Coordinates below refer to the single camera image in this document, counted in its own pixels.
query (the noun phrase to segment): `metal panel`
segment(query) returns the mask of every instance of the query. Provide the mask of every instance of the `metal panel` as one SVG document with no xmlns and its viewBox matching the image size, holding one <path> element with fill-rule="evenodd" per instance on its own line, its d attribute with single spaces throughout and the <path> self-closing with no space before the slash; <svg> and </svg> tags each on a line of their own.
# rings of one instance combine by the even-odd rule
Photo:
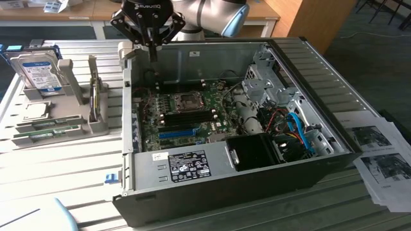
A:
<svg viewBox="0 0 411 231">
<path fill-rule="evenodd" d="M 292 48 L 300 46 L 300 44 L 306 46 L 298 38 L 274 40 L 280 46 L 284 45 L 284 48 Z M 106 49 L 113 53 L 97 55 L 97 61 L 104 59 L 117 60 L 116 49 L 112 47 L 118 42 L 120 40 L 46 41 L 46 43 L 57 43 L 60 47 L 66 49 L 70 47 L 93 47 L 93 54 L 98 53 L 100 47 L 106 46 Z M 86 60 L 86 55 L 76 53 L 64 55 L 64 58 Z M 304 57 L 292 58 L 290 61 L 294 64 L 318 65 L 324 63 L 314 52 L 310 54 L 304 53 Z M 305 76 L 305 79 L 308 82 L 320 81 L 324 76 L 328 76 L 328 74 Z M 108 84 L 108 97 L 120 98 L 121 81 L 109 81 Z M 350 104 L 346 102 L 334 104 L 334 102 L 340 102 L 340 96 L 344 97 L 344 100 L 349 100 L 350 96 L 357 99 L 357 95 L 352 93 L 352 89 L 346 87 L 342 81 L 336 88 L 314 91 L 322 101 L 332 103 L 329 105 L 330 110 L 350 108 Z M 19 96 L 19 90 L 17 90 L 11 92 L 9 100 L 1 102 L 6 109 L 3 114 L 7 119 L 13 111 L 17 110 L 18 105 L 15 104 L 23 98 L 23 96 Z M 117 112 L 118 107 L 109 108 L 110 115 L 116 115 Z M 2 120 L 0 123 L 0 133 L 3 133 L 5 122 L 6 120 Z M 11 169 L 18 168 L 21 165 L 29 165 L 30 169 L 39 169 L 39 172 L 33 176 L 35 179 L 27 179 L 22 174 L 15 175 L 13 178 L 13 174 L 7 174 L 6 178 L 2 179 L 5 184 L 0 185 L 0 207 L 29 206 L 39 203 L 46 198 L 57 197 L 74 216 L 82 231 L 132 231 L 112 204 L 104 201 L 106 192 L 112 192 L 120 187 L 118 185 L 102 186 L 104 174 L 116 170 L 114 166 L 118 165 L 118 162 L 109 161 L 106 157 L 105 161 L 98 163 L 104 156 L 116 154 L 120 156 L 121 154 L 120 132 L 113 131 L 102 137 L 69 141 L 64 144 L 50 144 L 46 145 L 47 148 L 35 147 L 25 151 L 1 154 L 0 171 L 13 172 Z M 88 165 L 82 164 L 81 167 L 74 167 L 73 172 L 69 169 L 61 170 L 58 166 L 64 166 L 65 160 L 68 160 L 66 168 L 73 166 L 72 164 L 76 162 L 81 163 L 81 161 L 85 161 Z M 184 222 L 178 219 L 150 225 L 144 230 L 386 231 L 404 230 L 411 225 L 411 216 L 408 214 L 389 213 L 385 207 L 372 204 L 354 169 L 345 169 L 329 174 L 310 189 L 298 190 L 184 219 L 186 220 Z"/>
</svg>

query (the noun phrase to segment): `table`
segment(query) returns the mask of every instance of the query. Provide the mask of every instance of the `table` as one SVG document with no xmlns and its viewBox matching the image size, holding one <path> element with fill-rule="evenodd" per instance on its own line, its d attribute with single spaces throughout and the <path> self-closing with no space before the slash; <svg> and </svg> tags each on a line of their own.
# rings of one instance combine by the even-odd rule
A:
<svg viewBox="0 0 411 231">
<path fill-rule="evenodd" d="M 102 186 L 105 173 L 121 166 L 120 41 L 125 40 L 45 41 L 46 44 L 56 43 L 62 58 L 73 60 L 80 85 L 88 81 L 86 56 L 97 55 L 98 75 L 108 83 L 109 134 L 0 154 L 1 210 L 57 197 L 81 231 L 132 231 L 112 203 L 105 201 L 118 184 Z M 274 41 L 329 110 L 362 110 L 365 102 L 356 98 L 353 89 L 309 44 L 298 38 L 276 38 Z M 0 136 L 11 129 L 5 128 L 6 118 L 21 110 L 18 103 L 25 100 L 21 89 L 22 83 L 15 76 L 0 104 L 0 118 L 3 118 Z M 201 213 L 185 220 L 152 224 L 144 230 L 388 231 L 409 225 L 408 214 L 389 213 L 385 207 L 372 203 L 358 173 L 348 167 L 325 176 L 306 190 Z"/>
<path fill-rule="evenodd" d="M 261 37 L 270 37 L 278 15 L 264 1 L 248 0 L 250 7 L 244 25 L 264 26 Z M 105 39 L 104 26 L 120 4 L 109 0 L 86 0 L 61 13 L 43 13 L 41 7 L 0 11 L 0 26 L 90 26 L 96 39 Z"/>
</svg>

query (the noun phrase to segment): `chair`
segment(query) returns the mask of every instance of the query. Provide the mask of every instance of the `chair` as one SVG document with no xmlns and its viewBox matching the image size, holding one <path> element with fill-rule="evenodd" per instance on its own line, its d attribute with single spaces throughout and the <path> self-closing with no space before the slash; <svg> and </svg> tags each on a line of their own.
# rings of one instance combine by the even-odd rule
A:
<svg viewBox="0 0 411 231">
<path fill-rule="evenodd" d="M 377 15 L 377 13 L 380 12 L 380 10 L 381 10 L 381 8 L 382 8 L 382 6 L 384 6 L 384 4 L 385 4 L 386 1 L 388 1 L 388 0 L 382 0 L 382 2 L 380 3 L 378 8 L 376 9 L 376 11 L 374 11 L 374 13 L 373 13 L 373 15 L 372 15 L 372 18 L 370 18 L 370 20 L 369 20 L 368 23 L 370 23 L 372 20 L 374 19 L 376 15 Z M 390 21 L 392 21 L 394 15 L 396 15 L 398 6 L 401 5 L 402 1 L 404 1 L 404 0 L 398 0 L 396 9 L 394 9 L 394 11 L 393 11 L 393 13 L 392 13 L 392 16 L 390 16 L 390 19 L 389 19 L 389 22 L 388 22 L 388 25 L 390 24 Z M 362 4 L 362 5 L 360 6 L 360 8 L 357 9 L 356 13 L 361 10 L 361 8 L 364 7 L 364 5 L 365 5 L 366 3 L 372 6 L 372 4 L 374 3 L 374 0 L 365 0 L 364 4 Z"/>
</svg>

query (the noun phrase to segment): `green circuit board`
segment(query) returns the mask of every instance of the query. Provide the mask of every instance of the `green circuit board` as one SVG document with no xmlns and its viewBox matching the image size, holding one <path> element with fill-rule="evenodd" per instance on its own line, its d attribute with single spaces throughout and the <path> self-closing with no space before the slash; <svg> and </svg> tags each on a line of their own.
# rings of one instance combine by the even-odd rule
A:
<svg viewBox="0 0 411 231">
<path fill-rule="evenodd" d="M 202 110 L 216 110 L 217 118 L 212 121 L 192 124 L 196 128 L 194 136 L 189 137 L 177 137 L 160 139 L 158 138 L 158 128 L 162 127 L 160 124 L 160 114 L 176 114 L 177 109 L 176 105 L 172 101 L 176 94 L 153 94 L 152 99 L 148 103 L 148 109 L 145 110 L 145 119 L 142 120 L 141 133 L 142 133 L 142 151 L 157 151 L 168 148 L 189 146 L 196 144 L 202 144 L 213 141 L 218 141 L 212 139 L 214 137 L 220 138 L 222 136 L 234 136 L 236 129 L 230 125 L 228 121 L 228 116 L 224 113 L 221 100 L 225 90 L 217 90 L 217 83 L 212 83 L 206 86 L 204 91 L 200 92 L 204 107 Z M 142 98 L 141 107 L 145 106 L 148 98 Z M 165 111 L 164 101 L 169 101 L 169 108 Z"/>
</svg>

